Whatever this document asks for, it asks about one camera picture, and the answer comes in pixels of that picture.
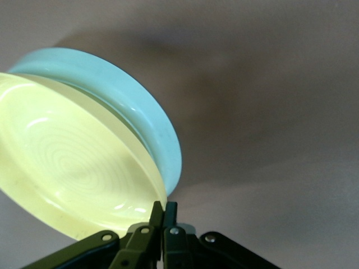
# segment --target clamp jaw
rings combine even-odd
[[[100,231],[23,269],[279,269],[217,232],[197,238],[190,225],[177,223],[177,203],[153,205],[150,221],[131,226],[119,238]]]

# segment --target gray background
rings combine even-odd
[[[55,45],[119,65],[180,137],[178,221],[283,268],[358,268],[358,5],[3,0],[0,71]],[[73,242],[0,200],[0,268]]]

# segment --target screw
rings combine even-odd
[[[180,233],[180,230],[178,228],[171,228],[171,230],[169,231],[171,234],[179,234]]]
[[[108,241],[112,238],[112,235],[110,234],[105,234],[103,237],[102,237],[102,241]]]
[[[148,229],[147,227],[144,227],[144,228],[141,229],[142,234],[148,234],[149,231],[150,231],[150,229]]]
[[[206,241],[209,242],[209,243],[214,243],[215,242],[215,236],[213,235],[206,235],[205,237]]]

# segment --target black clamp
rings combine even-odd
[[[100,231],[24,269],[151,269],[163,257],[164,269],[279,269],[226,236],[197,238],[193,226],[177,223],[177,203],[153,205],[150,221],[131,226],[119,238]]]

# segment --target light blue ring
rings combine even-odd
[[[173,192],[182,169],[176,132],[156,100],[125,71],[79,50],[45,48],[27,54],[9,72],[50,78],[105,102],[134,129],[156,163],[167,195]]]

